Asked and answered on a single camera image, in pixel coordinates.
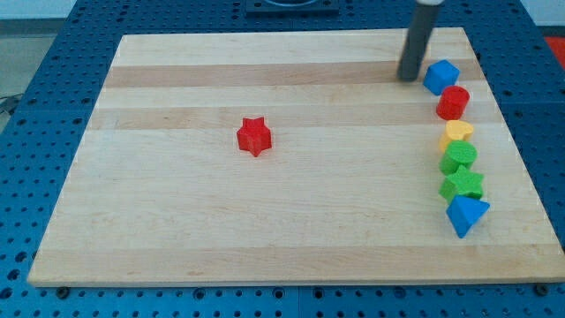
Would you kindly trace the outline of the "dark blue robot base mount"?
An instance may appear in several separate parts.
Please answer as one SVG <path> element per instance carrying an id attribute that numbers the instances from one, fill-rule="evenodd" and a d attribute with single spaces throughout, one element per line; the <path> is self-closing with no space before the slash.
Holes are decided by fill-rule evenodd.
<path id="1" fill-rule="evenodd" d="M 244 0 L 245 14 L 303 14 L 340 11 L 339 0 Z"/>

